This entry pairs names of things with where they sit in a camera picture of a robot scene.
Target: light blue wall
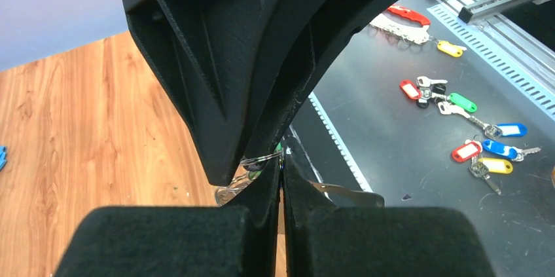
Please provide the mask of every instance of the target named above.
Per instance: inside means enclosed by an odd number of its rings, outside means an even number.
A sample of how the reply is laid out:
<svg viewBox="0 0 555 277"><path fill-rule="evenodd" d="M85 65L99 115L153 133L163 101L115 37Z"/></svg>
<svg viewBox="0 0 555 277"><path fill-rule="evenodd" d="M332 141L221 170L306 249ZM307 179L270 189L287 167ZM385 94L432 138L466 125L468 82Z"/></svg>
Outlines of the light blue wall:
<svg viewBox="0 0 555 277"><path fill-rule="evenodd" d="M125 30L121 0L0 0L0 70Z"/></svg>

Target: wooden floor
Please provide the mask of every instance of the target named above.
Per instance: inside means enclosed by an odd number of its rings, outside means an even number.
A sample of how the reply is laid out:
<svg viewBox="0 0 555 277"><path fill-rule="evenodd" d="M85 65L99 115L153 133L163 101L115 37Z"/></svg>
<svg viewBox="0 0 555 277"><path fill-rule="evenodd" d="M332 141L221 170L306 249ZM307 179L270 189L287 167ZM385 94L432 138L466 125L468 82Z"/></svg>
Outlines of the wooden floor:
<svg viewBox="0 0 555 277"><path fill-rule="evenodd" d="M185 123L127 33L0 73L0 110L0 276L50 276L99 206L215 205Z"/></svg>

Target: gray table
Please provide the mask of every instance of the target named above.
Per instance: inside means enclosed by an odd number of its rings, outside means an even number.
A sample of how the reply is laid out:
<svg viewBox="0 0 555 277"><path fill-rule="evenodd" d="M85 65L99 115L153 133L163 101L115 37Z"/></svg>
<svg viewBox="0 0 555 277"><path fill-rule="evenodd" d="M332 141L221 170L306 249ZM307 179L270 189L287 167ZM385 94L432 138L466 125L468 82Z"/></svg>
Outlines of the gray table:
<svg viewBox="0 0 555 277"><path fill-rule="evenodd" d="M432 21L426 9L435 3L399 1ZM429 32L463 45L442 25L432 25ZM449 80L448 92L474 101L479 119L521 122L529 129L526 137L499 141L543 148L515 162L512 174L492 174L503 196L472 177L469 163L450 157L480 130L463 117L440 115L435 105L419 109L401 92L401 80L421 75ZM555 123L479 56L467 51L451 58L433 43L408 48L364 29L337 57L315 94L388 206L455 208L476 227L499 276L555 276L555 189L550 180ZM403 201L406 194L412 200Z"/></svg>

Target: blue object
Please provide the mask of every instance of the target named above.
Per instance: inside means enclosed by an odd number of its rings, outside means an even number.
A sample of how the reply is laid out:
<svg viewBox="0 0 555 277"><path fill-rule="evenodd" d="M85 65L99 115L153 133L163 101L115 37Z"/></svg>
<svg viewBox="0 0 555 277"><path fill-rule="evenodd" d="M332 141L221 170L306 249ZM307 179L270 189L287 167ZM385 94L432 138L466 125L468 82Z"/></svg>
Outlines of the blue object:
<svg viewBox="0 0 555 277"><path fill-rule="evenodd" d="M497 126L503 131L501 136L507 138L525 136L528 133L528 128L522 123L501 123Z"/></svg>
<svg viewBox="0 0 555 277"><path fill-rule="evenodd" d="M486 139L482 142L482 146L485 151L489 151L490 153L494 153L508 159L515 159L518 155L518 152L514 149L514 147L499 143L498 141Z"/></svg>

